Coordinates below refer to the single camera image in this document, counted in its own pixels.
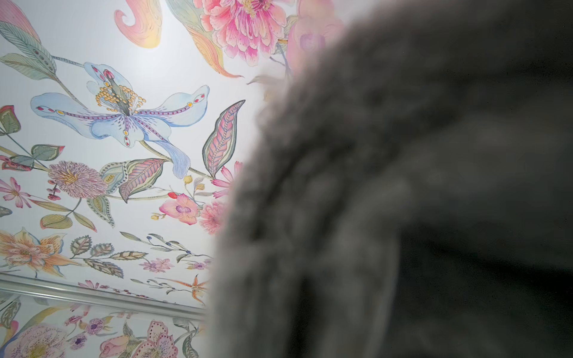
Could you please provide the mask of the grey fuzzy blanket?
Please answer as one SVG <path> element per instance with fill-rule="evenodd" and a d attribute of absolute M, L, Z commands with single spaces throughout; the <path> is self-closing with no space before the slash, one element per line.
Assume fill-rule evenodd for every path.
<path fill-rule="evenodd" d="M 379 1 L 264 113 L 207 357 L 570 357 L 572 3 Z"/>

